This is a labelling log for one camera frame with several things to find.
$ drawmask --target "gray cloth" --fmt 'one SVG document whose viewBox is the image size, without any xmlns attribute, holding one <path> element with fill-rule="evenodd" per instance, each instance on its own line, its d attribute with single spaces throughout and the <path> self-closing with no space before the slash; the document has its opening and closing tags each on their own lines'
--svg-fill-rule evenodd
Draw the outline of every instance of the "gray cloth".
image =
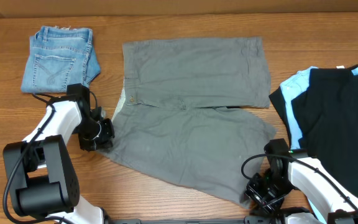
<svg viewBox="0 0 358 224">
<path fill-rule="evenodd" d="M 261 39 L 126 43 L 124 69 L 113 148 L 101 153 L 152 177 L 247 207 L 241 164 L 264 152 L 275 129 L 225 106 L 269 107 L 270 74 Z M 251 161 L 246 173 L 258 172 L 261 162 Z"/>
<path fill-rule="evenodd" d="M 171 110 L 125 105 L 112 122 L 112 161 L 172 184 L 191 187 L 245 208 L 248 180 L 241 164 L 264 153 L 275 129 L 242 109 Z M 262 158 L 247 164 L 246 174 L 260 171 Z"/>
<path fill-rule="evenodd" d="M 147 40 L 125 43 L 123 50 L 128 104 L 269 107 L 260 37 Z"/>
</svg>

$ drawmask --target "folded blue denim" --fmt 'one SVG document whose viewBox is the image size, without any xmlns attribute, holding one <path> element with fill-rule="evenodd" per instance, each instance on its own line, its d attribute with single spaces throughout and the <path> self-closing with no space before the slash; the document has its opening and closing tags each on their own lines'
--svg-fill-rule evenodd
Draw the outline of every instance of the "folded blue denim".
<svg viewBox="0 0 358 224">
<path fill-rule="evenodd" d="M 43 26 L 30 37 L 30 56 L 21 90 L 25 93 L 66 92 L 67 85 L 89 84 L 100 73 L 92 46 L 92 30 Z"/>
<path fill-rule="evenodd" d="M 310 70 L 317 68 L 311 66 L 310 68 L 298 71 L 295 75 L 285 80 L 280 84 L 280 88 L 285 100 L 285 111 L 287 114 L 288 126 L 291 132 L 291 149 L 299 149 L 299 139 L 302 138 L 302 131 L 299 128 L 298 122 L 296 121 L 291 101 L 299 96 L 301 93 L 306 91 L 309 87 Z M 353 75 L 358 75 L 358 67 L 352 70 Z"/>
</svg>

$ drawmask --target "wooden tabletop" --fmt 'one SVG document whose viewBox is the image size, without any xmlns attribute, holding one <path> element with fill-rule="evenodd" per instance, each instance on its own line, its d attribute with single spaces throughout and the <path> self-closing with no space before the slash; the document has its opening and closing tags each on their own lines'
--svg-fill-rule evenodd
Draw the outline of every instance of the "wooden tabletop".
<svg viewBox="0 0 358 224">
<path fill-rule="evenodd" d="M 29 36 L 42 25 L 93 29 L 102 72 L 91 90 L 109 117 L 122 89 L 122 44 L 127 41 L 261 36 L 272 74 L 272 91 L 296 71 L 311 65 L 334 68 L 358 63 L 358 12 L 0 19 L 0 223 L 9 223 L 2 211 L 6 184 L 2 150 L 30 134 L 45 114 L 43 103 L 20 91 Z M 273 106 L 246 110 L 274 125 L 276 138 L 288 139 Z M 113 218 L 242 218 L 249 212 L 231 202 L 140 174 L 97 153 L 82 151 L 77 136 L 71 137 L 68 151 L 82 196 L 105 208 Z M 309 207 L 301 192 L 292 192 L 284 206 Z"/>
</svg>

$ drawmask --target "denim waistband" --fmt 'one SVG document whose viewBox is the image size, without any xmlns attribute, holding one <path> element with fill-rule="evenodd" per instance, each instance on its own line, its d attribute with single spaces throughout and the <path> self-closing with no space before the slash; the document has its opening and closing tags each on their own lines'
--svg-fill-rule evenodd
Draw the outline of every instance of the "denim waistband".
<svg viewBox="0 0 358 224">
<path fill-rule="evenodd" d="M 35 38 L 41 37 L 42 41 L 46 42 L 48 41 L 48 38 L 79 37 L 85 39 L 88 44 L 92 44 L 92 35 L 92 30 L 88 28 L 66 30 L 42 26 L 41 29 L 35 34 Z"/>
</svg>

